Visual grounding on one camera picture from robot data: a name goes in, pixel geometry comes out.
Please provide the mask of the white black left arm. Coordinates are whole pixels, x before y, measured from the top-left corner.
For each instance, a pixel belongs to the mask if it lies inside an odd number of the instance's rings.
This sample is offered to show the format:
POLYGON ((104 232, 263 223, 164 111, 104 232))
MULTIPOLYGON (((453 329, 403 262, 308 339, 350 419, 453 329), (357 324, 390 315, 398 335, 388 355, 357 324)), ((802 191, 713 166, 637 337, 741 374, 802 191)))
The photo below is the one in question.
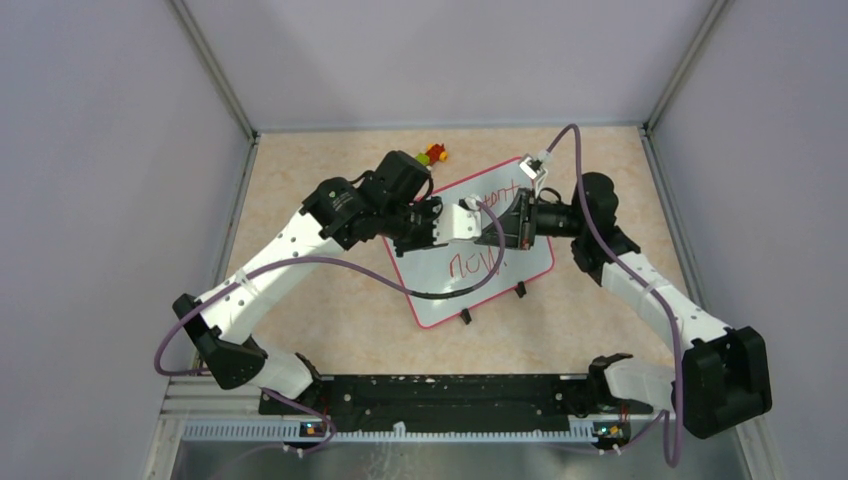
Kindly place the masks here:
POLYGON ((431 234, 424 218, 439 203, 420 204, 416 197, 432 184, 430 171, 399 150, 355 180, 326 179, 241 271, 199 296, 180 295, 172 309, 217 385, 269 388, 297 413, 314 410, 321 388, 312 365, 296 353, 261 345, 255 327, 321 259, 336 260, 377 236, 431 234))

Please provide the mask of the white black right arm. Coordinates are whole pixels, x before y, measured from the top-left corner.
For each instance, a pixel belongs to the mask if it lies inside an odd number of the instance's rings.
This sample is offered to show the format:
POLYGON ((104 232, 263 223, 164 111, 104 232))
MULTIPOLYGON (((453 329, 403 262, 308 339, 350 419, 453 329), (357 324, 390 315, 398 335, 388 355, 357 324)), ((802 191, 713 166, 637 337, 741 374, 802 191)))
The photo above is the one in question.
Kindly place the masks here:
POLYGON ((630 354, 596 358, 586 385, 589 404, 612 412, 625 400, 679 414, 684 428, 707 439, 772 409, 766 342, 753 328, 733 328, 671 284, 616 224, 613 181, 581 176, 571 203, 522 188, 500 216, 504 244, 529 250, 539 237, 569 238, 578 268, 628 305, 680 358, 661 367, 630 354))

